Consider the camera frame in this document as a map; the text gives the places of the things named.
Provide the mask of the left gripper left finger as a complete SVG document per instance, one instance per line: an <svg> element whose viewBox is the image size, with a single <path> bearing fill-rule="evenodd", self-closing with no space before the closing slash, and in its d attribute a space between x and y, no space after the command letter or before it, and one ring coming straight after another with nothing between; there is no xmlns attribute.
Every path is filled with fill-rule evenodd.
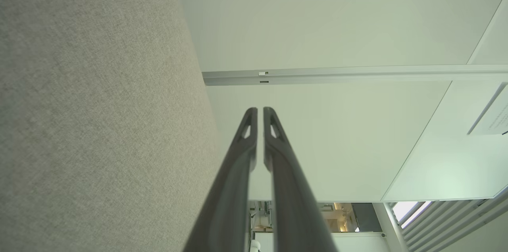
<svg viewBox="0 0 508 252"><path fill-rule="evenodd" d="M246 252L249 175L256 165L258 110L246 110L183 252Z"/></svg>

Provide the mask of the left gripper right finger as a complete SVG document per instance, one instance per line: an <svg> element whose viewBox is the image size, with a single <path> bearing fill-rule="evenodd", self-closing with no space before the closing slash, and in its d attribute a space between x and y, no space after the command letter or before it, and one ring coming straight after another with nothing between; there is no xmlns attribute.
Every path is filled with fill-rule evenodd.
<svg viewBox="0 0 508 252"><path fill-rule="evenodd" d="M272 175L274 252L338 252L274 108L264 108L264 163Z"/></svg>

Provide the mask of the grey slatted window blinds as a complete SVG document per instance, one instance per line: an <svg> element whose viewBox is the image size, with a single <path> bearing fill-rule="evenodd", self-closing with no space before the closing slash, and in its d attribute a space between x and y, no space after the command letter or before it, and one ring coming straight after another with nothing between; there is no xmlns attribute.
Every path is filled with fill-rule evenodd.
<svg viewBox="0 0 508 252"><path fill-rule="evenodd" d="M508 187L494 198L387 206L408 252L439 252L508 212Z"/></svg>

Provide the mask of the white paper notice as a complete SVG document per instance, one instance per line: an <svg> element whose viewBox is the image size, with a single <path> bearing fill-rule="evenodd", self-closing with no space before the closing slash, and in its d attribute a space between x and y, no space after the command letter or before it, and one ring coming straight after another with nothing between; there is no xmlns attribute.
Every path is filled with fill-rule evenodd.
<svg viewBox="0 0 508 252"><path fill-rule="evenodd" d="M502 83L483 109L469 135L488 136L508 133L508 82Z"/></svg>

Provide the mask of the silver aluminium partition rail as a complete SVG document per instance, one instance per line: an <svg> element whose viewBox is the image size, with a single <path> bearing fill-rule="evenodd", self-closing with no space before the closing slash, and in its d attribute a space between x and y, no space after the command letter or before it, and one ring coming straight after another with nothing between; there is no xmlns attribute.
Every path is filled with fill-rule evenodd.
<svg viewBox="0 0 508 252"><path fill-rule="evenodd" d="M298 85L367 81L508 82L508 64L354 66L315 69L208 71L207 86Z"/></svg>

